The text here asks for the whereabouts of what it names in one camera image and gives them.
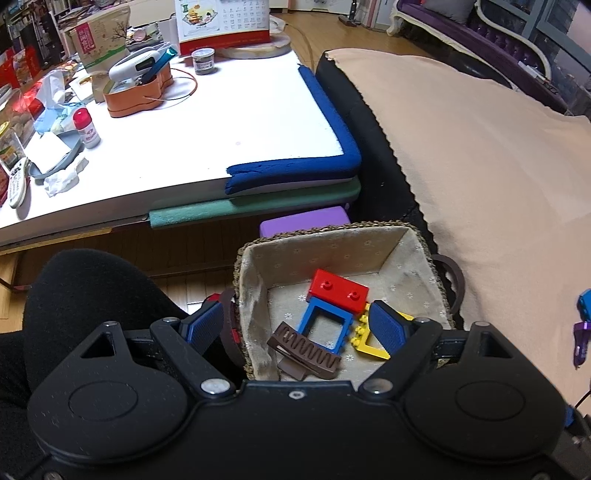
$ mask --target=remote control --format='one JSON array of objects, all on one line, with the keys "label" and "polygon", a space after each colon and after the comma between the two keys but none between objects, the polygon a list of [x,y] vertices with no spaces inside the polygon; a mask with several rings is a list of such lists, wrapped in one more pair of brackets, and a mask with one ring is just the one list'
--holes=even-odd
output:
[{"label": "remote control", "polygon": [[20,159],[10,171],[8,180],[8,204],[12,208],[21,206],[27,192],[27,170],[30,160],[27,157]]}]

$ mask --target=red and white bottle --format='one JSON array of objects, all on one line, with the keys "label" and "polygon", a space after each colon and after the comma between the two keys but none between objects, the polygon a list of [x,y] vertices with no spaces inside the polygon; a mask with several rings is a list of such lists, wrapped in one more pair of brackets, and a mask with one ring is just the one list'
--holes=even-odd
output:
[{"label": "red and white bottle", "polygon": [[76,110],[72,121],[86,148],[92,148],[98,145],[100,137],[86,108],[82,107]]}]

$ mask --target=purple box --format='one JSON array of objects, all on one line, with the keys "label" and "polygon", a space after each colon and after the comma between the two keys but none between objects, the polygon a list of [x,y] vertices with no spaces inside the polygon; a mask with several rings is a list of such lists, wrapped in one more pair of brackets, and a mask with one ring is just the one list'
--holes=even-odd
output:
[{"label": "purple box", "polygon": [[349,217],[342,207],[322,208],[311,212],[296,213],[286,217],[274,218],[261,222],[261,236],[270,237],[278,233],[309,230],[329,225],[345,225],[350,223]]}]

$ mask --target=red lego brick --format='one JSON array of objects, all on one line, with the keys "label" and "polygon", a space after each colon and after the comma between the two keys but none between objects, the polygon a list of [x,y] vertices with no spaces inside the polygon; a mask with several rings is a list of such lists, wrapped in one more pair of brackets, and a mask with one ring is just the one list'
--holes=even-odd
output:
[{"label": "red lego brick", "polygon": [[369,288],[319,268],[312,278],[306,300],[317,297],[359,315],[365,310],[368,293]]}]

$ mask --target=desk calendar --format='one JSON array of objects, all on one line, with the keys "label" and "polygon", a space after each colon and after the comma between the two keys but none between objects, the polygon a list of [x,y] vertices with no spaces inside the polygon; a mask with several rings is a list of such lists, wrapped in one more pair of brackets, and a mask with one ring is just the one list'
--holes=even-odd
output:
[{"label": "desk calendar", "polygon": [[269,0],[174,0],[181,55],[269,41]]}]

